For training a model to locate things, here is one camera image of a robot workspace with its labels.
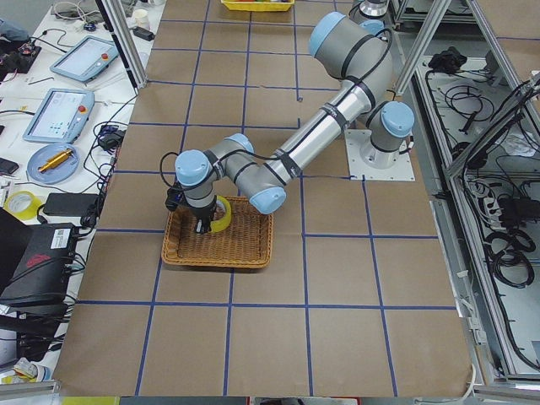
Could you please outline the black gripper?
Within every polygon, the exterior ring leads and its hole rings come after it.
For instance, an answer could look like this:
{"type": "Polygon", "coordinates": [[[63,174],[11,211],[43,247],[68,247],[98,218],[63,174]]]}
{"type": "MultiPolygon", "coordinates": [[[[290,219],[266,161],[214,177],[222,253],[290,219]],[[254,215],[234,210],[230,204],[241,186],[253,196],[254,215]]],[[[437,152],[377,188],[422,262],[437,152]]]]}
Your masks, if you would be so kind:
{"type": "Polygon", "coordinates": [[[216,198],[204,207],[193,207],[189,206],[192,214],[196,218],[196,224],[194,231],[197,234],[206,234],[211,231],[211,223],[214,219],[214,214],[216,212],[216,198]]]}

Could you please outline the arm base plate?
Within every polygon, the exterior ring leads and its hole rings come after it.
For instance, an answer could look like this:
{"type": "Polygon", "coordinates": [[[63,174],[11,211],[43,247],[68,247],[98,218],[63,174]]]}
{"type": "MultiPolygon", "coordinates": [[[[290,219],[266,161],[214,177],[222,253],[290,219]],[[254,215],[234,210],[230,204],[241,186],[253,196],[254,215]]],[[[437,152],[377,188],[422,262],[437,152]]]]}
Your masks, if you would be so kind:
{"type": "Polygon", "coordinates": [[[344,134],[349,176],[357,181],[415,181],[405,148],[381,152],[371,143],[370,130],[347,130],[344,134]]]}

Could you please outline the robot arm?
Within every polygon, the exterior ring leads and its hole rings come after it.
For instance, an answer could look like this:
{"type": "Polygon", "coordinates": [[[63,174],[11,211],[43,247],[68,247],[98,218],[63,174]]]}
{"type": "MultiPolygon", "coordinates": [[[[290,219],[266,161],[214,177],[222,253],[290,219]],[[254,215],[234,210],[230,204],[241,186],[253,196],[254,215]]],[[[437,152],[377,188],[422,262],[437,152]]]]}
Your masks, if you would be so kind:
{"type": "Polygon", "coordinates": [[[370,131],[365,162],[386,167],[384,160],[399,154],[415,122],[407,104],[384,98],[393,75],[392,40],[388,28],[373,33],[343,13],[326,14],[312,30],[308,49],[339,82],[337,93],[320,103],[268,156],[257,154],[242,133],[205,150],[180,152],[175,181],[165,199],[167,209],[187,208],[196,233],[214,232],[218,206],[214,184],[227,178],[258,213],[274,213],[286,200],[285,187],[354,122],[370,131]]]}
{"type": "Polygon", "coordinates": [[[389,0],[354,1],[348,11],[349,18],[374,35],[385,28],[383,18],[386,16],[389,0]]]}

